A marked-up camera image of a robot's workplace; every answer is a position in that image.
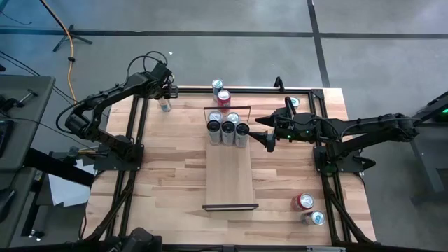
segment gray floor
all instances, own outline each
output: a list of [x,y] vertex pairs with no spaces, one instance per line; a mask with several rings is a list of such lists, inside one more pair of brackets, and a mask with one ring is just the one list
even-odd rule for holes
[[[306,0],[48,1],[66,25],[82,29],[310,32]],[[321,32],[448,33],[444,0],[314,0]],[[57,24],[37,1],[15,0],[5,13],[39,29]],[[0,15],[0,26],[17,27]],[[93,45],[75,44],[73,86],[78,97],[122,82],[128,62],[149,50],[169,59],[178,85],[271,86],[281,76],[287,86],[322,87],[312,38],[111,37],[90,36]],[[55,76],[68,93],[69,46],[53,53],[60,36],[0,35],[0,50],[23,60],[42,75]],[[412,115],[447,91],[448,40],[323,39],[332,88],[342,88],[350,118],[401,112]],[[4,61],[10,74],[26,74]],[[140,70],[136,63],[133,71]],[[67,103],[52,94],[43,123],[54,126]],[[65,151],[70,139],[39,128],[33,146]],[[426,189],[409,144],[367,148],[377,166],[366,172],[367,198],[379,242],[421,249],[448,248],[448,210],[443,204],[415,207],[410,197]],[[75,240],[82,207],[40,214],[47,236],[40,244]],[[33,244],[30,239],[14,245]]]

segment wood grain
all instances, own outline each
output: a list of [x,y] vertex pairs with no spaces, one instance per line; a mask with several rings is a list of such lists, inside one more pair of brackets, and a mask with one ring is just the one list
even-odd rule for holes
[[206,204],[253,204],[250,143],[245,148],[206,145]]
[[[347,120],[341,89],[324,89],[329,118]],[[308,98],[300,99],[298,113],[309,112]],[[132,98],[114,104],[107,131],[124,134]],[[143,165],[137,174],[127,232],[143,227],[162,235],[166,244],[290,244],[329,245],[328,225],[298,223],[300,214],[291,211],[290,200],[298,193],[311,193],[314,209],[326,212],[321,180],[315,172],[312,146],[279,141],[273,153],[249,138],[253,194],[260,207],[254,211],[208,213],[202,209],[207,198],[207,130],[203,107],[214,106],[211,95],[180,94],[171,101],[171,112],[160,110],[157,101],[148,107],[143,144]],[[284,106],[284,95],[233,94],[233,106],[252,106],[251,130],[265,131],[254,118],[268,116]],[[104,172],[94,183],[87,205],[89,235],[111,206],[116,172]],[[342,174],[341,184],[347,211],[362,231],[375,239],[363,184],[352,174]],[[121,212],[115,225],[120,226]],[[335,214],[339,237],[340,217]]]

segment aluminum can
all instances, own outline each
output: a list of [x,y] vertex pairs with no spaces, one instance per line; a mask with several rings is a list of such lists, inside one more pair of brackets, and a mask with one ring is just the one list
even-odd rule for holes
[[249,138],[249,126],[246,123],[238,124],[235,130],[235,145],[240,148],[245,148],[247,139]]
[[[218,106],[230,106],[230,93],[227,90],[221,90],[218,93]],[[221,112],[229,111],[228,109],[221,109]]]
[[300,105],[300,100],[297,97],[289,97],[293,103],[294,109],[298,108]]
[[238,113],[231,112],[227,115],[227,120],[234,123],[235,125],[239,124],[239,115]]
[[217,120],[211,120],[207,123],[209,131],[210,144],[218,145],[221,142],[221,124]]
[[302,214],[302,222],[307,225],[323,225],[325,216],[321,211],[311,211]]
[[230,121],[223,122],[223,124],[221,125],[221,133],[223,144],[226,146],[233,145],[233,142],[235,140],[235,124]]
[[219,111],[212,111],[209,114],[209,121],[217,120],[219,123],[223,122],[223,114]]
[[211,82],[213,88],[213,100],[218,100],[218,93],[224,88],[224,82],[220,79],[213,80]]
[[314,206],[314,199],[308,193],[300,193],[291,200],[291,208],[295,211],[310,210]]
[[159,99],[160,108],[165,112],[171,111],[171,102],[168,99],[161,97]]

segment wooden table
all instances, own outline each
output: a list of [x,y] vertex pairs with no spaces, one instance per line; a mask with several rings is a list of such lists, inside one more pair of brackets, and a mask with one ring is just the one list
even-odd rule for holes
[[[324,94],[328,117],[347,120],[342,90],[328,88]],[[297,112],[309,112],[307,96],[295,96],[300,100]],[[259,125],[254,118],[268,116],[284,106],[284,97],[284,94],[233,94],[232,106],[251,106],[251,131],[264,131],[269,127]],[[131,103],[130,97],[112,106],[108,132],[125,134]],[[171,105],[171,112],[165,113],[157,101],[149,102],[143,136],[145,155],[136,178],[128,233],[142,227],[154,235],[162,235],[164,244],[330,245],[327,223],[301,224],[300,214],[290,207],[294,195],[311,193],[314,209],[326,211],[312,144],[278,141],[275,151],[268,153],[250,138],[253,193],[260,207],[254,211],[206,212],[202,209],[206,201],[207,142],[203,108],[215,104],[210,94],[180,94]],[[340,175],[347,211],[361,230],[375,240],[361,180],[353,174]],[[92,186],[86,235],[110,209],[116,176],[116,171],[106,171]],[[342,238],[339,214],[335,214],[335,219]]]

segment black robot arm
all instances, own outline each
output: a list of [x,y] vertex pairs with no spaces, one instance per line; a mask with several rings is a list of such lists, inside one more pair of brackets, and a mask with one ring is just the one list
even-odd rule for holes
[[[417,119],[400,113],[343,121],[322,118],[311,113],[296,113],[289,97],[285,98],[285,105],[286,107],[278,108],[272,115],[255,119],[257,123],[273,127],[271,134],[249,132],[268,152],[274,150],[275,141],[280,139],[309,143],[319,140],[327,143],[328,157],[337,159],[384,141],[411,141],[418,134],[413,126],[413,120]],[[342,141],[342,137],[354,134],[363,135]]]
[[[90,95],[76,104],[65,121],[65,126],[81,139],[99,141],[108,146],[119,158],[131,160],[134,157],[131,139],[123,135],[113,136],[98,128],[104,109],[120,100],[136,95],[150,99],[171,99],[178,97],[178,89],[169,81],[172,72],[167,65],[158,62],[149,72],[135,73],[123,84],[115,84],[109,90]],[[84,114],[92,111],[91,118]]]

